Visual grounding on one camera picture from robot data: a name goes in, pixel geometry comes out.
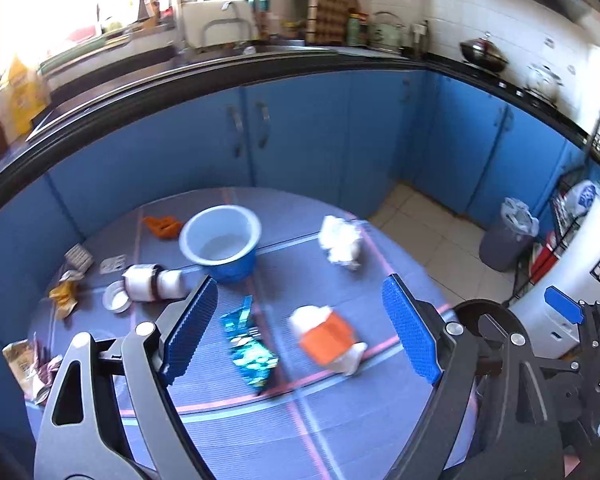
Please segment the brown snack wrapper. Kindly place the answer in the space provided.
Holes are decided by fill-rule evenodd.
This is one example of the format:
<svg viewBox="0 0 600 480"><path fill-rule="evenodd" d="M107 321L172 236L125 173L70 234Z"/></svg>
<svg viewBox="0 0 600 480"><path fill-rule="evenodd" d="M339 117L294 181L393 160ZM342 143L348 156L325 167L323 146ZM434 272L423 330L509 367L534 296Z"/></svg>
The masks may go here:
<svg viewBox="0 0 600 480"><path fill-rule="evenodd" d="M36 335L32 339L12 342L2 349L9 369L20 385L24 398L44 405L59 372L62 355L50 356Z"/></svg>

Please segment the small white lid cup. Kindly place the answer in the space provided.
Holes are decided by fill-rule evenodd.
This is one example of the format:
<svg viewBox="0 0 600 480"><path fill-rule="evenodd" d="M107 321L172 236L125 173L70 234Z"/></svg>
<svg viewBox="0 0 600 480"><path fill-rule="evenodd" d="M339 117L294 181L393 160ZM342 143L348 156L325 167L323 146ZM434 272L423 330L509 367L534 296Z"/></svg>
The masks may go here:
<svg viewBox="0 0 600 480"><path fill-rule="evenodd" d="M121 314L131 307L132 301L124 288L122 281L108 285L102 294L102 305L114 314Z"/></svg>

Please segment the yellow wrapper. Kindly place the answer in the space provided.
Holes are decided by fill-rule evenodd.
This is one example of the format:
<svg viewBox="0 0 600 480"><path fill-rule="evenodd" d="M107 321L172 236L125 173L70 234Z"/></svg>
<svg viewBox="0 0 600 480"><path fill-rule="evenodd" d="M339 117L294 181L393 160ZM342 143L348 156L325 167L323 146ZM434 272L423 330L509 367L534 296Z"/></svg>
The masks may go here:
<svg viewBox="0 0 600 480"><path fill-rule="evenodd" d="M76 291L78 284L84 279L84 273L78 270L67 270L61 275L57 285L50 290L48 298L53 301L56 320L68 318L78 305Z"/></svg>

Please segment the white paper cup roll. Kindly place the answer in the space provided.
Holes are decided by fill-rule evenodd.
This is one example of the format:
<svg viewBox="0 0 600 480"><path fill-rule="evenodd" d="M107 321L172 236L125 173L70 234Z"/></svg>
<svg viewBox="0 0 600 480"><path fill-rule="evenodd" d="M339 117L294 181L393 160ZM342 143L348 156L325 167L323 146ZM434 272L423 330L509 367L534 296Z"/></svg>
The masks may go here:
<svg viewBox="0 0 600 480"><path fill-rule="evenodd" d="M129 298L135 302L182 299L188 295L183 273L158 264L134 264L122 274L122 282Z"/></svg>

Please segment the orange white carton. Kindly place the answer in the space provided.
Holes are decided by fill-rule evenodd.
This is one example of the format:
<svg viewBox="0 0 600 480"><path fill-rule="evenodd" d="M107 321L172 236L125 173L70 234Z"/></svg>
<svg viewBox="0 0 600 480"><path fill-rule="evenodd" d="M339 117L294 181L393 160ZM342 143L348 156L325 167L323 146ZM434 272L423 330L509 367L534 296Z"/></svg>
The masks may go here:
<svg viewBox="0 0 600 480"><path fill-rule="evenodd" d="M288 323L300 348L317 365L344 376L358 370L368 345L332 307L298 307Z"/></svg>

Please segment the blue green snack wrapper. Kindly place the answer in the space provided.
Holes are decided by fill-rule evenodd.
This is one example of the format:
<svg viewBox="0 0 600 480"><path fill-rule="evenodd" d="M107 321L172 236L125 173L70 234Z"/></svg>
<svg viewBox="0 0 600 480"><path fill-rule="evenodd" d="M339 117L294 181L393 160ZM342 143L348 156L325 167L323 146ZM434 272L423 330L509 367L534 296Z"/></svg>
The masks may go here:
<svg viewBox="0 0 600 480"><path fill-rule="evenodd" d="M261 394L276 370L278 356L263 342L252 302L251 296L245 296L239 308L220 317L220 324L234 367L245 384Z"/></svg>

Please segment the orange peel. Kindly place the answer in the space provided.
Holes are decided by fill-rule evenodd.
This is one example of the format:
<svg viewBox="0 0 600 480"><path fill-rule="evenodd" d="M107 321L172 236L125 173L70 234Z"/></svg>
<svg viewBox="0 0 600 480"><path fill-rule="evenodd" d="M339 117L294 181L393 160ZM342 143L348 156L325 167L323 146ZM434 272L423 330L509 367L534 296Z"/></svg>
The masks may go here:
<svg viewBox="0 0 600 480"><path fill-rule="evenodd" d="M175 217L145 217L143 225L158 240L176 240L183 229L183 223Z"/></svg>

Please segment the white tissue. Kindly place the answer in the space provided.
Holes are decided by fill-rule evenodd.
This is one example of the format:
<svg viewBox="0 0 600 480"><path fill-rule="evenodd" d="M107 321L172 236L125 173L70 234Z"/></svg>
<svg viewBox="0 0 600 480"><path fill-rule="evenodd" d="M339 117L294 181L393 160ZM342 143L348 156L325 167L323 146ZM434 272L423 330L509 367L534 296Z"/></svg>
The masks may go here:
<svg viewBox="0 0 600 480"><path fill-rule="evenodd" d="M331 264L352 271L360 266L358 257L363 235L357 224L343 218L325 216L317 240Z"/></svg>

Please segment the black trash bin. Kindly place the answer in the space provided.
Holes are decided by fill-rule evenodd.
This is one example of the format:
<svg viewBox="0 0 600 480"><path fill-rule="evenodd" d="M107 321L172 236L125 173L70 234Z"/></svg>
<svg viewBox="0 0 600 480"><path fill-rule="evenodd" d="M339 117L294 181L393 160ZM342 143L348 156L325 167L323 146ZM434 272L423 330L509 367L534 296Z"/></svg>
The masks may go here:
<svg viewBox="0 0 600 480"><path fill-rule="evenodd" d="M491 348L498 345L497 339L488 339L482 336L479 330L479 318L491 315L506 333L517 333L519 322L512 312L501 304L490 299L469 299L453 308L460 324L463 324L474 336L480 337Z"/></svg>

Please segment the blue kitchen cabinets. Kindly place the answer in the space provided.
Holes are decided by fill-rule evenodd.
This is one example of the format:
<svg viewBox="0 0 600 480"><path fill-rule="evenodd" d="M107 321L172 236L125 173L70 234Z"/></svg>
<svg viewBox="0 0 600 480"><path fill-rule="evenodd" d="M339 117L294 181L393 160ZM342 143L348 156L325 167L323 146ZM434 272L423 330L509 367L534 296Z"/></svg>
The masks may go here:
<svg viewBox="0 0 600 480"><path fill-rule="evenodd" d="M577 147L520 108L428 70L351 70L208 94L132 122L44 172L0 210L0 344L30 332L64 253L90 226L210 188L270 188L372 214L415 182L490 223L500 174L539 206ZM33 457L23 400L0 363L0 437Z"/></svg>

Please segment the grey bin with bag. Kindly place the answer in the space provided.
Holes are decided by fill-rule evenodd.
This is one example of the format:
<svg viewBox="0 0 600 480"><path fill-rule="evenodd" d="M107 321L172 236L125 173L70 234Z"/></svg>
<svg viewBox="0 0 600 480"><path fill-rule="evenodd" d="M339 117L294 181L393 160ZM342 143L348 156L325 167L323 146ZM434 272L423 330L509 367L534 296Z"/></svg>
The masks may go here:
<svg viewBox="0 0 600 480"><path fill-rule="evenodd" d="M506 197L498 221L485 233L479 246L479 258L498 272L510 270L519 256L533 243L540 222L527 204Z"/></svg>

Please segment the silver foil packet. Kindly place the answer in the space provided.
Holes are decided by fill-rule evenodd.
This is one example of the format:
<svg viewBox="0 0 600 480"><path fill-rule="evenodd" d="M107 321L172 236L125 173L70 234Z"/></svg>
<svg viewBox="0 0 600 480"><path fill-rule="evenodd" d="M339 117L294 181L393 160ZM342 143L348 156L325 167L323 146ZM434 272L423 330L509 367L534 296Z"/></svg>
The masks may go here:
<svg viewBox="0 0 600 480"><path fill-rule="evenodd" d="M69 266L81 273L86 273L94 263L92 254L81 244L73 245L65 253L65 259Z"/></svg>

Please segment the white cooking pot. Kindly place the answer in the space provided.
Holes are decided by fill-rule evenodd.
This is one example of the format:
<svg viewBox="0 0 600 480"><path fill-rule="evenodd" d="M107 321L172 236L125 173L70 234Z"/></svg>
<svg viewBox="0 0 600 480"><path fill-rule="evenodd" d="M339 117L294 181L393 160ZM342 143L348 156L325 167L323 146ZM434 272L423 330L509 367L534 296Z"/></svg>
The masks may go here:
<svg viewBox="0 0 600 480"><path fill-rule="evenodd" d="M562 80L548 66L532 63L528 66L524 90L550 105L557 105Z"/></svg>

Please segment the green kettle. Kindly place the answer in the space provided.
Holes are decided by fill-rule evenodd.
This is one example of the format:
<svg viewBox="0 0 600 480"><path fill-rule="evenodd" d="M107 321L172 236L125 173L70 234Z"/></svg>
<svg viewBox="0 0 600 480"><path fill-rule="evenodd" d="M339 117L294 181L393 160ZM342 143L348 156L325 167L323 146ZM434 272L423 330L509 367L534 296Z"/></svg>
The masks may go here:
<svg viewBox="0 0 600 480"><path fill-rule="evenodd" d="M400 53L404 27L403 21L392 12L374 13L370 18L370 46L376 50Z"/></svg>

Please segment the wooden checkered board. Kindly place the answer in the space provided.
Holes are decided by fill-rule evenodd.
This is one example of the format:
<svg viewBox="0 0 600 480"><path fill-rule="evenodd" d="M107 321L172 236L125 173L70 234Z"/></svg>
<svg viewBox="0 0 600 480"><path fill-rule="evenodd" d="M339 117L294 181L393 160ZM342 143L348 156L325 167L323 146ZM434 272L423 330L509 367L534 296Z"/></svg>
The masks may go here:
<svg viewBox="0 0 600 480"><path fill-rule="evenodd" d="M358 0L309 0L306 16L306 43L314 46L344 44L350 11Z"/></svg>

